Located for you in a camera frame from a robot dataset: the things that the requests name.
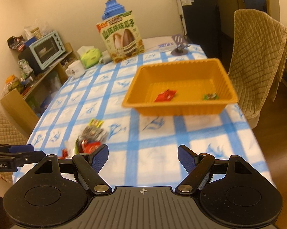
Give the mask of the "large red snack pack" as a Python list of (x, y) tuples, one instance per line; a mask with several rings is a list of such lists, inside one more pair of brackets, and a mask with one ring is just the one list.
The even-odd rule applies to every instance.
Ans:
[(101, 146), (100, 142), (87, 142), (87, 141), (83, 141), (81, 143), (81, 148), (82, 148), (82, 152), (86, 153), (86, 154), (91, 154), (93, 153), (96, 149), (98, 149)]

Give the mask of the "small red candy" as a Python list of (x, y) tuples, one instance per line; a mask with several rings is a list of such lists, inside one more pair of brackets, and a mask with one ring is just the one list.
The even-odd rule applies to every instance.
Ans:
[(59, 159), (67, 159), (69, 157), (69, 153), (66, 148), (62, 149), (61, 155), (58, 157)]

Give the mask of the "dark printed snack pack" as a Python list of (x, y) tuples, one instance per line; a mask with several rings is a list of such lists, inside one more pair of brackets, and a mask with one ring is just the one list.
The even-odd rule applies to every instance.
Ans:
[(108, 132), (101, 128), (96, 126), (87, 126), (82, 131), (82, 133), (78, 136), (78, 140), (80, 142), (105, 142), (108, 137)]

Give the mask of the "red candy wrapper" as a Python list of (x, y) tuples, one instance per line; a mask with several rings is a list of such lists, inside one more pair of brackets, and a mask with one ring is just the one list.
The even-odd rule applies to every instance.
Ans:
[(176, 93), (177, 93), (176, 90), (165, 90), (158, 94), (154, 102), (171, 101)]

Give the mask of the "white green snack pouch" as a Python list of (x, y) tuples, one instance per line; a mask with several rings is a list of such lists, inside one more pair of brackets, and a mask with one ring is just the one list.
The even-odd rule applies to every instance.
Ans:
[(69, 140), (64, 142), (65, 149), (67, 150), (67, 155), (71, 158), (76, 154), (80, 154), (83, 152), (81, 142), (76, 140)]

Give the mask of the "yellow green candy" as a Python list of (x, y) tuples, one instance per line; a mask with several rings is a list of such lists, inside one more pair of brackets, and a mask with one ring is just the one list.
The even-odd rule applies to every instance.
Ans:
[(103, 123), (104, 123), (103, 120), (99, 120), (99, 119), (93, 118), (93, 119), (91, 119), (90, 122), (88, 123), (88, 126), (100, 128)]

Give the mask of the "quilted beige left chair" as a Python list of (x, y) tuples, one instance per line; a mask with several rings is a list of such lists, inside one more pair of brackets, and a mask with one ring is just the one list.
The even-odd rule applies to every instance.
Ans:
[(21, 145), (27, 140), (0, 110), (0, 144)]

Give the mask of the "wooden shelf unit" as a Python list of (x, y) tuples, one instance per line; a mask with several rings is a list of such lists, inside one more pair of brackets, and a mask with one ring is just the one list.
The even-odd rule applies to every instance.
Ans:
[(13, 90), (0, 100), (2, 107), (26, 134), (32, 133), (40, 119), (37, 114), (40, 113), (42, 102), (50, 95), (50, 75), (56, 73), (61, 84), (69, 78), (65, 70), (77, 56), (69, 42), (64, 46), (66, 52), (39, 74), (26, 92), (20, 94), (17, 90)]

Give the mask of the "blue white checkered tablecloth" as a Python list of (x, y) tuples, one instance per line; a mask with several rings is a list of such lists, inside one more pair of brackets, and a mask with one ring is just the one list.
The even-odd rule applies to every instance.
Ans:
[(154, 50), (119, 64), (94, 66), (82, 77), (68, 79), (41, 116), (29, 144), (60, 155), (95, 118), (108, 132), (109, 158), (100, 175), (112, 187), (175, 187), (187, 175), (177, 157), (181, 144), (217, 159), (239, 155), (271, 179), (261, 148), (236, 104), (218, 115), (184, 117), (147, 117), (122, 107), (138, 67), (175, 60), (170, 53)]

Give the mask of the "snack jar on shelf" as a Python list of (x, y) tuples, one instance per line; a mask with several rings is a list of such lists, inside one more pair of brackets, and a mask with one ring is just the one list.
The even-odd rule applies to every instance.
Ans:
[(14, 75), (10, 75), (5, 81), (8, 92), (12, 90), (17, 90), (20, 94), (22, 94), (24, 90), (24, 86), (21, 84), (21, 81)]

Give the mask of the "orange plastic basket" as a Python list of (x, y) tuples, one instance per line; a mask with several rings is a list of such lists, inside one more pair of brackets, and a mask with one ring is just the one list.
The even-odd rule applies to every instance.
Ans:
[[(154, 102), (159, 93), (176, 90), (171, 101)], [(217, 93), (218, 100), (203, 100), (204, 94)], [(185, 116), (220, 114), (238, 102), (221, 61), (183, 60), (144, 65), (137, 69), (122, 102), (144, 116)]]

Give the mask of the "phone stand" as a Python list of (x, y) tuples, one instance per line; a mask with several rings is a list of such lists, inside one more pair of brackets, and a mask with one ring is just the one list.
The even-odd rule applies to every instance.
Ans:
[(173, 35), (172, 40), (175, 42), (176, 47), (171, 51), (173, 56), (182, 56), (188, 54), (188, 47), (190, 46), (183, 35)]

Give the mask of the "sunflower seed snack bag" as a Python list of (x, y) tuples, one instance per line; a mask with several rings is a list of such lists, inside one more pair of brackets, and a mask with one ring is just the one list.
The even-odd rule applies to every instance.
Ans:
[(96, 27), (114, 63), (144, 53), (144, 43), (131, 10), (105, 19)]

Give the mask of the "black mini fridge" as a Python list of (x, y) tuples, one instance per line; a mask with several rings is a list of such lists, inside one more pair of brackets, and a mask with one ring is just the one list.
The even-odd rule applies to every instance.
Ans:
[(176, 0), (187, 40), (198, 44), (208, 58), (221, 56), (221, 21), (218, 0)]

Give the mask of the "blue stacked containers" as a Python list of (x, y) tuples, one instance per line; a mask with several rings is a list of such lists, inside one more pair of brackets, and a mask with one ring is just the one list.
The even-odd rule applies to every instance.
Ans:
[(125, 13), (125, 8), (120, 3), (118, 3), (116, 0), (108, 0), (105, 3), (105, 10), (102, 15), (102, 20), (111, 18), (115, 15), (119, 15)]

